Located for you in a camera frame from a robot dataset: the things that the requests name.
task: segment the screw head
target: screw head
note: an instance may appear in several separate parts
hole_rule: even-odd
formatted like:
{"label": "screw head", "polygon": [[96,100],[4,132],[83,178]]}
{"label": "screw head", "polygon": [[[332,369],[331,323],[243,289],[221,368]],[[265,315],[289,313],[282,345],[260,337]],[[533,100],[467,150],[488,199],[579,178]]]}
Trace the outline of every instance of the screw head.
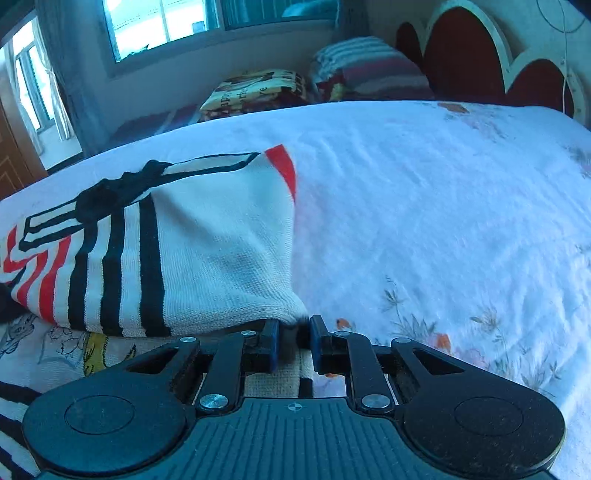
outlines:
{"label": "screw head", "polygon": [[202,396],[199,400],[199,403],[203,408],[219,410],[228,404],[228,398],[218,393],[211,393],[209,395]]}
{"label": "screw head", "polygon": [[364,396],[361,403],[367,408],[387,408],[390,406],[390,399],[386,395],[372,394]]}

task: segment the crosshair marking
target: crosshair marking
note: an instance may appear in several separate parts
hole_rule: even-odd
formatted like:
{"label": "crosshair marking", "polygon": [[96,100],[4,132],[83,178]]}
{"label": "crosshair marking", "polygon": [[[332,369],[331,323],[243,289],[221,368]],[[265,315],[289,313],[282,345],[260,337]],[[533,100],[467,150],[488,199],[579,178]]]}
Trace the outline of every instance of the crosshair marking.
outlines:
{"label": "crosshair marking", "polygon": [[287,408],[289,408],[289,410],[291,410],[292,412],[297,413],[302,408],[304,408],[304,406],[301,403],[292,402],[287,406]]}

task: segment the headboard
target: headboard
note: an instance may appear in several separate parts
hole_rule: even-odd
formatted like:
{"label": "headboard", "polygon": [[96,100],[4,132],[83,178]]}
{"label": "headboard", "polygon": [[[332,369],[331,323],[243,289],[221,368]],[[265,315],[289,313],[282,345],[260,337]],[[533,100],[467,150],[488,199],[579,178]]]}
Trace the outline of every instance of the headboard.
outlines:
{"label": "headboard", "polygon": [[[561,55],[532,46],[513,58],[495,20],[469,0],[443,2],[426,27],[401,18],[396,32],[396,48],[419,65],[438,98],[563,110]],[[586,95],[570,67],[564,109],[589,124]]]}

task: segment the window frame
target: window frame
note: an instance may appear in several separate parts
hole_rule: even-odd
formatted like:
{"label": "window frame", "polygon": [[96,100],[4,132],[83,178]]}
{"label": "window frame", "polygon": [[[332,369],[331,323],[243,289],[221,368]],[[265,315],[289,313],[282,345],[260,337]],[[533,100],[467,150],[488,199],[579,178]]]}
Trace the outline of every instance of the window frame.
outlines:
{"label": "window frame", "polygon": [[[103,0],[94,0],[96,18],[99,28],[99,45],[107,77],[114,79],[126,74],[146,68],[154,63],[167,60],[183,53],[201,50],[203,48],[227,43],[235,40],[262,37],[278,33],[294,31],[331,30],[335,26],[334,20],[318,17],[293,17],[280,22],[251,24],[239,28],[226,29],[223,13],[218,13],[219,28],[206,30],[187,37],[166,42],[157,47],[131,55],[116,61],[118,54],[112,24],[107,22],[108,12],[104,8]],[[221,0],[216,0],[219,11]]]}
{"label": "window frame", "polygon": [[51,128],[55,125],[55,120],[53,118],[49,118],[49,114],[47,113],[47,109],[45,107],[45,103],[43,102],[43,98],[41,97],[41,89],[39,88],[39,82],[37,81],[37,77],[35,75],[35,70],[33,69],[33,62],[31,60],[31,49],[36,46],[35,41],[33,40],[29,45],[24,47],[18,54],[14,56],[14,62],[16,64],[17,60],[21,62],[22,68],[22,75],[25,79],[25,85],[27,87],[27,93],[29,94],[29,98],[31,99],[31,103],[33,104],[33,110],[35,110],[35,115],[37,116],[37,120],[39,121],[40,127],[37,128],[37,133],[40,134]]}

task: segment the orange flower print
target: orange flower print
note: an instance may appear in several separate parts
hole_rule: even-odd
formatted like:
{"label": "orange flower print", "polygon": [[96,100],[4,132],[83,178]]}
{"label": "orange flower print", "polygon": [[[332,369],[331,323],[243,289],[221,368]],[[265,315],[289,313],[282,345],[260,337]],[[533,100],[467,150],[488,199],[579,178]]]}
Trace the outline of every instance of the orange flower print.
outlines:
{"label": "orange flower print", "polygon": [[446,333],[434,332],[427,337],[426,344],[431,348],[449,354],[452,351],[452,342]]}
{"label": "orange flower print", "polygon": [[452,351],[452,343],[449,341],[449,337],[446,333],[436,334],[435,348],[437,350],[445,350],[446,352]]}
{"label": "orange flower print", "polygon": [[355,324],[351,324],[347,319],[336,319],[336,329],[353,332],[355,330]]}

